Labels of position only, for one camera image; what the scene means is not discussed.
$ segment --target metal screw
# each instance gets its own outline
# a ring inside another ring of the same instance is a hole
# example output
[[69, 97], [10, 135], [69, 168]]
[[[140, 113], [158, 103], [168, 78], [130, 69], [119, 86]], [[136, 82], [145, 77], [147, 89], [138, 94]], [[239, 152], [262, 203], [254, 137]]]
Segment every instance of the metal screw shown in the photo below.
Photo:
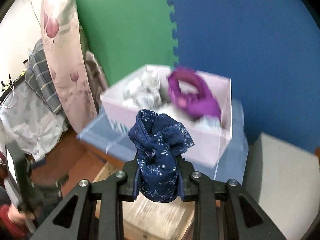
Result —
[[201, 177], [201, 172], [199, 171], [194, 171], [192, 173], [192, 177], [194, 177], [195, 179], [199, 179]]
[[238, 181], [236, 181], [235, 179], [229, 179], [229, 185], [235, 187], [238, 185]]
[[87, 181], [86, 179], [82, 179], [81, 181], [79, 181], [80, 187], [85, 187], [88, 184], [89, 184], [89, 181]]
[[117, 178], [123, 178], [125, 176], [125, 172], [124, 171], [117, 171], [116, 172], [116, 177]]

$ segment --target white wall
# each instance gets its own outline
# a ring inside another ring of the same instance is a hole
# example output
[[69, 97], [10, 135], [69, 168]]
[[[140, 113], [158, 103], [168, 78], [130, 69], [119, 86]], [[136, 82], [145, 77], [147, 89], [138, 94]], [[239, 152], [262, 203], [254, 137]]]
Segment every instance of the white wall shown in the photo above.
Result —
[[[32, 0], [32, 4], [40, 21], [41, 0]], [[0, 23], [0, 81], [7, 83], [9, 74], [12, 79], [21, 74], [28, 51], [40, 38], [41, 29], [30, 0], [16, 0]]]

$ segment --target folded blue cloth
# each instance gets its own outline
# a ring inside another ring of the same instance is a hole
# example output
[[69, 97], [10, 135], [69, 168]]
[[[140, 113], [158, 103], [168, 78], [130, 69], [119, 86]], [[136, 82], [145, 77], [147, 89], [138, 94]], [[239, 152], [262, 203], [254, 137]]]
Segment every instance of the folded blue cloth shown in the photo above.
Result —
[[186, 128], [166, 114], [144, 109], [128, 136], [137, 148], [141, 193], [154, 202], [175, 200], [179, 177], [175, 157], [194, 145]]

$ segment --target pink box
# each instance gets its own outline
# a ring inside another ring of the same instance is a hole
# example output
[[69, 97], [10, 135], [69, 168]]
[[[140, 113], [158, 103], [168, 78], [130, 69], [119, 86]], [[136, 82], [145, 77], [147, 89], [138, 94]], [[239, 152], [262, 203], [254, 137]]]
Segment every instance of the pink box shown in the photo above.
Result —
[[[168, 87], [167, 77], [171, 73], [170, 67], [145, 65], [109, 87], [101, 95], [102, 104], [114, 131], [127, 134], [134, 125], [140, 109], [122, 105], [123, 91], [128, 82], [142, 75], [146, 69], [157, 71], [162, 87]], [[183, 157], [207, 167], [214, 167], [232, 138], [231, 80], [207, 72], [197, 71], [196, 73], [206, 81], [212, 94], [217, 98], [221, 107], [222, 128], [201, 129], [195, 127], [195, 123], [187, 119], [184, 114], [178, 115], [175, 119], [185, 126], [195, 143]], [[180, 86], [181, 90], [185, 90], [187, 87], [185, 84]]]

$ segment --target triangular cutout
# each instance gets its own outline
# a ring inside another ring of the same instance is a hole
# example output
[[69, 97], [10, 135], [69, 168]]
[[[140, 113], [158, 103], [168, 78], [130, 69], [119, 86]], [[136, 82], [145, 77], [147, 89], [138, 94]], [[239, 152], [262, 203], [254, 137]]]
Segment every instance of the triangular cutout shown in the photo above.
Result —
[[54, 218], [54, 225], [61, 226], [64, 228], [70, 228], [73, 214], [76, 209], [76, 205], [78, 202], [78, 196], [74, 195], [68, 203], [62, 208], [59, 214]]
[[244, 196], [239, 196], [239, 201], [244, 217], [244, 223], [248, 228], [255, 227], [263, 223], [260, 215], [254, 210]]

